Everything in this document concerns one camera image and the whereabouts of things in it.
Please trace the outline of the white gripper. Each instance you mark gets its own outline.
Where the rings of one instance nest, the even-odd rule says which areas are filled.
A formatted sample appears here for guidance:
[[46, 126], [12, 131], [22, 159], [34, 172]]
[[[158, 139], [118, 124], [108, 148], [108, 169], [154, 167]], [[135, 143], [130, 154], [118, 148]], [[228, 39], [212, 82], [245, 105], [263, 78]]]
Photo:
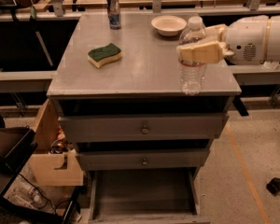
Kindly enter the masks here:
[[206, 36], [217, 41], [179, 45], [176, 47], [177, 55], [183, 62], [218, 63], [224, 58], [227, 44], [232, 52], [226, 57], [230, 63], [262, 64], [268, 21], [268, 16], [260, 15], [241, 18], [229, 27], [226, 24], [208, 26], [205, 28]]

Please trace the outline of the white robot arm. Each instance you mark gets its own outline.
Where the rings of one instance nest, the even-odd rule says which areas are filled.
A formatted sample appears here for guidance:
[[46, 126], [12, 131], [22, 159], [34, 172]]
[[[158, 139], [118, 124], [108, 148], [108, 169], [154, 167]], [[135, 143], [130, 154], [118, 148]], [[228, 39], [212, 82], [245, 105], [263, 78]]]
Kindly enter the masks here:
[[182, 63], [218, 63], [226, 59], [235, 65], [280, 63], [280, 16], [241, 18], [231, 25], [205, 27], [193, 16], [176, 47]]

